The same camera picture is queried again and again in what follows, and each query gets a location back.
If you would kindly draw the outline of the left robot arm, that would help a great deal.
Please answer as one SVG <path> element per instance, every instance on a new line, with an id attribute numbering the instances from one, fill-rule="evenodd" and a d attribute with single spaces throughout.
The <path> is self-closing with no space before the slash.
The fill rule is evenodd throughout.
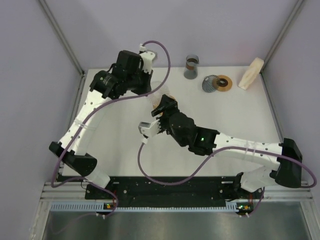
<path id="1" fill-rule="evenodd" d="M 139 53 L 120 51 L 109 70 L 101 70 L 94 75 L 73 123 L 59 141 L 53 141 L 49 146 L 49 150 L 65 165 L 97 185 L 96 192 L 102 198 L 109 198 L 114 187 L 97 159 L 88 154 L 89 144 L 111 104 L 128 91 L 137 96 L 151 91 L 152 65 L 156 56 L 143 46 Z"/>

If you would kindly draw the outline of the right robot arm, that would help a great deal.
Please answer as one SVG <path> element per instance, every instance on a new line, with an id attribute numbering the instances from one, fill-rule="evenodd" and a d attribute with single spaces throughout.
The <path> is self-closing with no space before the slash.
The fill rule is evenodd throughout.
<path id="1" fill-rule="evenodd" d="M 302 153 L 296 142 L 284 138 L 281 143 L 244 140 L 215 129 L 197 126 L 178 108 L 175 99 L 162 95 L 151 115 L 159 121 L 159 131 L 199 156 L 225 156 L 260 165 L 236 175 L 233 192 L 239 198 L 267 186 L 297 189 L 302 186 Z"/>

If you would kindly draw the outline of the clear ribbed glass dripper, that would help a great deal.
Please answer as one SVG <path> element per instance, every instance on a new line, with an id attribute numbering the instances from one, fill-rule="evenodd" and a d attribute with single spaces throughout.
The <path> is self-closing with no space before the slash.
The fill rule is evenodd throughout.
<path id="1" fill-rule="evenodd" d="M 155 90 L 161 83 L 162 83 L 161 81 L 151 82 L 151 84 L 150 84 L 151 90 L 152 91 Z M 170 96 L 169 87 L 165 84 L 162 85 L 162 87 L 160 87 L 154 93 L 148 95 L 147 98 L 154 107 L 157 107 L 160 104 L 163 95 L 167 95 L 168 97 Z"/>

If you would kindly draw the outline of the cream filter holder box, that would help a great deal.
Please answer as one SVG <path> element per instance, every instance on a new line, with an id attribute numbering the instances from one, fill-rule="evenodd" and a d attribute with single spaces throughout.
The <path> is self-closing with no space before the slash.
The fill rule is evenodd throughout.
<path id="1" fill-rule="evenodd" d="M 241 80 L 238 83 L 238 87 L 247 90 L 249 86 L 254 82 L 259 75 L 262 67 L 264 66 L 264 60 L 256 57 L 244 72 Z"/>

